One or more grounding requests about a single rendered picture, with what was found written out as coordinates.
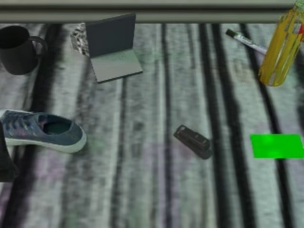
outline marker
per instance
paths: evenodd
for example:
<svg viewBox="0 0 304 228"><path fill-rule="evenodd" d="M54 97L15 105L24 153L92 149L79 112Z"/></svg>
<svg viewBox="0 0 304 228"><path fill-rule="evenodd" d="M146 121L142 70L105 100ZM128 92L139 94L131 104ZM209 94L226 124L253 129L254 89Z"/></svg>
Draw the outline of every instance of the marker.
<svg viewBox="0 0 304 228"><path fill-rule="evenodd" d="M266 55L267 49L259 46L258 44L255 44L252 40L244 37L243 35L232 31L231 29L227 29L226 34L230 37L232 37L233 39L238 40L239 42L247 45L248 47L251 47L252 49L256 50L257 52Z"/></svg>

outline laptop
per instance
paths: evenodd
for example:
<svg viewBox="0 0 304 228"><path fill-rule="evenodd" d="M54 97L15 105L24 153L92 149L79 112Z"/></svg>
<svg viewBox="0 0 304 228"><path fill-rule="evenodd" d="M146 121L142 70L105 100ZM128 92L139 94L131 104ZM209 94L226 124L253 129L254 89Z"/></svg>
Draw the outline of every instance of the laptop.
<svg viewBox="0 0 304 228"><path fill-rule="evenodd" d="M142 73L133 51L136 14L85 24L88 48L99 83Z"/></svg>

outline yellow bottle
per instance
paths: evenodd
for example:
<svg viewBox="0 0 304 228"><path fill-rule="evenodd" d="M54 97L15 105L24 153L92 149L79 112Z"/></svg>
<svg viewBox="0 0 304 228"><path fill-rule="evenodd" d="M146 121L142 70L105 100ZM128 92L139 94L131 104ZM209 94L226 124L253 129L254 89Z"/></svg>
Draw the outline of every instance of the yellow bottle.
<svg viewBox="0 0 304 228"><path fill-rule="evenodd" d="M303 0L297 0L294 7L281 17L271 39L264 61L259 70L259 80L267 86L280 86L284 83L288 70L299 51L304 24Z"/></svg>

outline shoe sole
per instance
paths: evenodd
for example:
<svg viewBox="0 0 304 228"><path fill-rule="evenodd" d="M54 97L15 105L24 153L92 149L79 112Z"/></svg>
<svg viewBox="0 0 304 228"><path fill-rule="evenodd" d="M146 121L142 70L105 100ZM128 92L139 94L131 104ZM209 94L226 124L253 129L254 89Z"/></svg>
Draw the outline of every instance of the shoe sole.
<svg viewBox="0 0 304 228"><path fill-rule="evenodd" d="M12 112L22 112L22 113L32 113L32 112L26 112L21 110L0 110L0 117L6 112L6 111L12 111ZM62 146L58 144L53 143L47 143L47 142L40 142L35 140L25 140L25 139L11 139L11 138L5 138L5 143L7 146L25 146L25 145L36 145L36 146L42 146L46 148L50 148L55 151L64 152L64 153L75 153L83 149L83 147L86 144L87 138L86 133L81 128L82 131L82 137L81 139L75 143L74 145L70 146Z"/></svg>

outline mug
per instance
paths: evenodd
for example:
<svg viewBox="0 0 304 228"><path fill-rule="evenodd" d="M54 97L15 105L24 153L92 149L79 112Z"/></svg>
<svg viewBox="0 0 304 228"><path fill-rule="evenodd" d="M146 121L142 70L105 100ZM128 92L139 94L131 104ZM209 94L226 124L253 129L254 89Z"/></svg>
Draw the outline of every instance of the mug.
<svg viewBox="0 0 304 228"><path fill-rule="evenodd" d="M37 54L33 41L42 45L41 54ZM43 39L30 36L25 27L7 26L0 29L0 59L4 68L12 75L24 75L35 69L47 48Z"/></svg>

